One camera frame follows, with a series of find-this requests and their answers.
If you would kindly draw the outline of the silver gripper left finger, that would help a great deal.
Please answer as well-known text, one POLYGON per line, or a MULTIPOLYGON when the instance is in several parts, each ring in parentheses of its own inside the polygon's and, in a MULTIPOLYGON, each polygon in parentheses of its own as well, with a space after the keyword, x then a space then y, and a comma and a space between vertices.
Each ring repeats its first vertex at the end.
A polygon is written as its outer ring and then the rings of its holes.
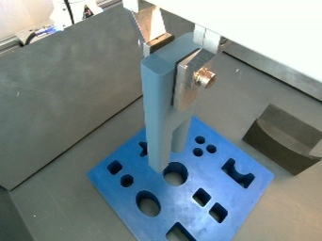
POLYGON ((162 9, 145 0, 122 0, 140 37, 144 56, 150 56, 165 47, 176 36, 166 31, 162 9))

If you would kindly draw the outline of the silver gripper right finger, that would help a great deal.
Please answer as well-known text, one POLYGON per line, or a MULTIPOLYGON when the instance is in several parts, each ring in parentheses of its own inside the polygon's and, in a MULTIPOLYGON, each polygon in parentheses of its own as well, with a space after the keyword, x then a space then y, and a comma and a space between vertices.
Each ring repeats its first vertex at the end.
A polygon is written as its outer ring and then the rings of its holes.
POLYGON ((210 70, 212 61, 232 43, 226 37, 196 25, 193 40, 200 44, 177 65, 173 105, 185 111, 194 103, 200 87, 210 88, 217 74, 210 70))

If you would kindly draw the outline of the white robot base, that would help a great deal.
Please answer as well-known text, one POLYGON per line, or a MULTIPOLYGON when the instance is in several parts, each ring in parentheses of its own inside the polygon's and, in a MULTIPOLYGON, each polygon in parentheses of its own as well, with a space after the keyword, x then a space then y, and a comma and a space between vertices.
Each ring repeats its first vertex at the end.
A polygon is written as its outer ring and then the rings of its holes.
POLYGON ((97 0, 53 0, 50 19, 58 26, 69 27, 104 12, 97 0))

